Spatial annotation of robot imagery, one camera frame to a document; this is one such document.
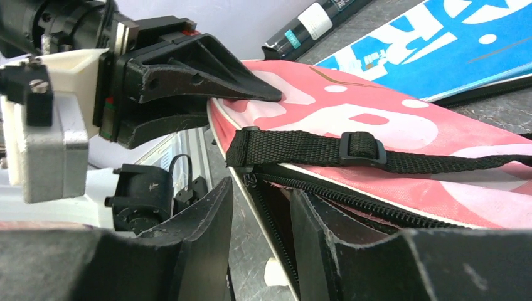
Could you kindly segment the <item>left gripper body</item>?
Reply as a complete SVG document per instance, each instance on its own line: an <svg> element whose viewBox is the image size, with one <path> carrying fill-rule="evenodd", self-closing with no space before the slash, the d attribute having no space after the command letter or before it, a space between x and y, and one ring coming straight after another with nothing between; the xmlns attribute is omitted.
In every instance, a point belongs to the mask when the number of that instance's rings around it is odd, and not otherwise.
<svg viewBox="0 0 532 301"><path fill-rule="evenodd" d="M137 105L139 92L126 90L127 64L143 54L153 55L164 44L163 36L182 38L196 35L196 23L188 18L163 16L133 21L114 16L107 38L108 50L98 60L97 86L92 123L99 136L117 142L120 124Z"/></svg>

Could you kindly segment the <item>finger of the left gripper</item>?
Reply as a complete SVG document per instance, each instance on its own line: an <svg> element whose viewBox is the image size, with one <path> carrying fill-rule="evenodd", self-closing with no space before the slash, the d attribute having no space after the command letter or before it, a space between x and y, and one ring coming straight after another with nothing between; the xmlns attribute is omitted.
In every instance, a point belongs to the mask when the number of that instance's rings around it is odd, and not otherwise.
<svg viewBox="0 0 532 301"><path fill-rule="evenodd" d="M130 115L120 123L116 142L126 149L134 149L146 142L182 130L204 127L208 124L206 112L189 114Z"/></svg>
<svg viewBox="0 0 532 301"><path fill-rule="evenodd" d="M138 104L162 98L196 95L278 102L282 93L254 75L218 39L199 34L164 41L153 55L127 64L127 94Z"/></svg>

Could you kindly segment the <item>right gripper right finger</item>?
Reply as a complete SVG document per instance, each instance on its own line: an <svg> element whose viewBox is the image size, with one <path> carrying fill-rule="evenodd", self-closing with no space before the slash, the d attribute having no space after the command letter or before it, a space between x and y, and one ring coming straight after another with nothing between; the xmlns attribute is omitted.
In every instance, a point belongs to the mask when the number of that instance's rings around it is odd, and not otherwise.
<svg viewBox="0 0 532 301"><path fill-rule="evenodd" d="M301 300L530 300L528 230L371 229L290 196Z"/></svg>

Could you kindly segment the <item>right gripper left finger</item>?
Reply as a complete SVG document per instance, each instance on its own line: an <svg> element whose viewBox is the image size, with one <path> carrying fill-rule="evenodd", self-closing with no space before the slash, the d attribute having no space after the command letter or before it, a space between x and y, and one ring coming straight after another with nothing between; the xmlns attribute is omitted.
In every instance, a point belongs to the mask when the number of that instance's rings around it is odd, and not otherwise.
<svg viewBox="0 0 532 301"><path fill-rule="evenodd" d="M233 300L233 184L136 238L105 230L1 232L2 300Z"/></svg>

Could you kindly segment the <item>pink racket cover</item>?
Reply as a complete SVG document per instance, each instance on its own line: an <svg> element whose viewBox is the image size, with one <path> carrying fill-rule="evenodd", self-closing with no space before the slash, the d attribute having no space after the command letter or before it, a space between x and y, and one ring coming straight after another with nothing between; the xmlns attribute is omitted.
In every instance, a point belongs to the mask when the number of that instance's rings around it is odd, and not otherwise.
<svg viewBox="0 0 532 301"><path fill-rule="evenodd" d="M405 229L531 232L531 135L362 78L247 61L279 102L214 98L210 125L295 298L290 196L303 191L386 235Z"/></svg>

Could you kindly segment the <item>black shuttlecock tube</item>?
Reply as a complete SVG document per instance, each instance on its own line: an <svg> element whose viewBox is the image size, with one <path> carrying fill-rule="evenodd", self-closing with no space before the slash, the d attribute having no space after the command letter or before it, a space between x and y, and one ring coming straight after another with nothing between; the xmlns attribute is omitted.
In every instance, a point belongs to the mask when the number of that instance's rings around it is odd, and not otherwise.
<svg viewBox="0 0 532 301"><path fill-rule="evenodd" d="M370 0L314 1L262 46L266 60L296 61Z"/></svg>

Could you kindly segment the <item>blue racket cover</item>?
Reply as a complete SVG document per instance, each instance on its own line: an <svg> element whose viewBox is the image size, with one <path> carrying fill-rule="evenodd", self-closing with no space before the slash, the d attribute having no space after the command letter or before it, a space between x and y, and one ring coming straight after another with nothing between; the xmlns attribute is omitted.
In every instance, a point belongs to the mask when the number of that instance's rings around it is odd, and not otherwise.
<svg viewBox="0 0 532 301"><path fill-rule="evenodd" d="M319 62L421 100L531 71L531 1L424 1Z"/></svg>

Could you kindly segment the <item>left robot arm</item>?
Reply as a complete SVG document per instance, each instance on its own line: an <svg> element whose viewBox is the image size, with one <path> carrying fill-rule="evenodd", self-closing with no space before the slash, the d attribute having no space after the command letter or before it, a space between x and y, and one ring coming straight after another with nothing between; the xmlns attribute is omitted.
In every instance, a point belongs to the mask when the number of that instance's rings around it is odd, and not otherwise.
<svg viewBox="0 0 532 301"><path fill-rule="evenodd" d="M133 149L205 126L211 98L278 102L280 90L254 75L218 39L187 18L132 20L115 1L2 1L1 53L97 50L88 124Z"/></svg>

